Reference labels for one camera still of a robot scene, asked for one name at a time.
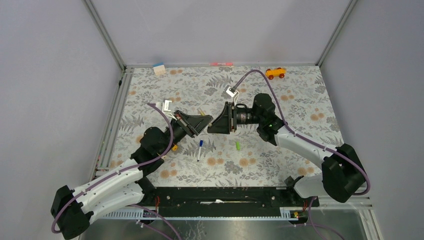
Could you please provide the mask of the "white pen with blue tip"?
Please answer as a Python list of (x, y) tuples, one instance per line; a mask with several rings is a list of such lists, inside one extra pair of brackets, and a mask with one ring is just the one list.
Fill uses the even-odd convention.
[(203, 146), (200, 144), (199, 148), (198, 148), (198, 152), (197, 152), (197, 158), (196, 158), (197, 162), (199, 162), (201, 160), (202, 148), (203, 148)]

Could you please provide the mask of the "pink marker pen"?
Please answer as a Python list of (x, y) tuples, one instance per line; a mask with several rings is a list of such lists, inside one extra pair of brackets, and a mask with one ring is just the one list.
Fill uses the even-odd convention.
[(219, 67), (219, 66), (221, 66), (221, 67), (224, 67), (224, 66), (225, 67), (231, 67), (234, 64), (232, 62), (212, 62), (209, 65), (210, 66), (217, 66), (217, 67)]

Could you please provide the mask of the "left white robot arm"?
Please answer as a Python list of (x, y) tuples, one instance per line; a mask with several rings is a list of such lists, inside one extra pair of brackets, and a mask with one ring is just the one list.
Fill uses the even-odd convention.
[(164, 156), (184, 137), (198, 136), (212, 120), (211, 115), (176, 110), (172, 119), (165, 118), (165, 130), (147, 128), (139, 148), (119, 166), (83, 185), (60, 187), (50, 209), (54, 218), (51, 231), (72, 240), (103, 215), (139, 202), (152, 204), (155, 192), (146, 177), (164, 163)]

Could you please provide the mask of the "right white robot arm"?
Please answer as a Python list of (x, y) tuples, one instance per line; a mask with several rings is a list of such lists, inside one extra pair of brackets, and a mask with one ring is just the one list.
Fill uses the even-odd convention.
[(245, 104), (225, 102), (221, 114), (207, 128), (209, 134), (229, 135), (239, 125), (257, 125), (259, 137), (274, 146), (288, 149), (316, 165), (321, 173), (297, 177), (287, 186), (287, 201), (301, 205), (307, 198), (329, 196), (345, 203), (358, 189), (369, 181), (354, 148), (346, 143), (325, 146), (299, 133), (288, 130), (275, 113), (275, 104), (269, 94), (257, 94), (249, 108)]

